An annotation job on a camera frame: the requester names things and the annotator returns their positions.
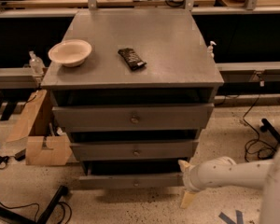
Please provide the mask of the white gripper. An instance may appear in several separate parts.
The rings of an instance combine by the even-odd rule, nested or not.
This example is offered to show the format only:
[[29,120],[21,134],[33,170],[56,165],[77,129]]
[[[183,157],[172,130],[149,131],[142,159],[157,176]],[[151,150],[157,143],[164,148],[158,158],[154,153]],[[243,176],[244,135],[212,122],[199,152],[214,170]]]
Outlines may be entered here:
[[186,188],[183,194],[183,198],[180,204],[182,209],[186,209],[190,206],[195,198],[194,192],[203,190],[202,183],[198,176],[198,167],[189,164],[187,161],[178,161],[180,170],[183,173],[183,183]]

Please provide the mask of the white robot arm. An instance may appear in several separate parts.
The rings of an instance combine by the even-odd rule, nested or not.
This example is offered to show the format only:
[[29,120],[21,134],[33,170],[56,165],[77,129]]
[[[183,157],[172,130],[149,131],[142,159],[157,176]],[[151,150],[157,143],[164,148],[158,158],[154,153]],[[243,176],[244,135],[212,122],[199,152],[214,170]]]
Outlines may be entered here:
[[182,160],[178,164],[188,194],[227,186],[261,189],[259,224],[280,224],[280,148],[264,161],[236,163],[220,157],[198,165]]

